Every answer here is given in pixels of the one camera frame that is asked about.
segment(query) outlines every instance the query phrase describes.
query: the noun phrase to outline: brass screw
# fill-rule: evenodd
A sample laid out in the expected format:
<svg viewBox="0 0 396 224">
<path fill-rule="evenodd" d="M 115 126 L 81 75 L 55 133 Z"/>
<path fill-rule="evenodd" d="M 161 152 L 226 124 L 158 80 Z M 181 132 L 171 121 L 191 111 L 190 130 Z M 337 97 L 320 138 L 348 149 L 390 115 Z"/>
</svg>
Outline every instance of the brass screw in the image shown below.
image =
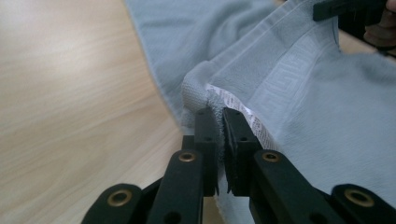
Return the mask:
<svg viewBox="0 0 396 224">
<path fill-rule="evenodd" d="M 195 154 L 190 153 L 190 152 L 184 152 L 184 153 L 181 153 L 181 154 L 178 156 L 178 159 L 179 159 L 180 161 L 185 161 L 185 162 L 194 161 L 194 160 L 195 160 Z"/>
<path fill-rule="evenodd" d="M 344 191 L 344 195 L 348 200 L 362 207 L 372 207 L 375 204 L 370 195 L 361 192 L 358 189 L 346 189 Z"/>
<path fill-rule="evenodd" d="M 279 157 L 274 152 L 264 152 L 262 153 L 262 159 L 265 161 L 277 162 Z"/>
<path fill-rule="evenodd" d="M 128 189 L 119 189 L 107 198 L 107 203 L 113 207 L 120 207 L 131 201 L 132 192 Z"/>
</svg>

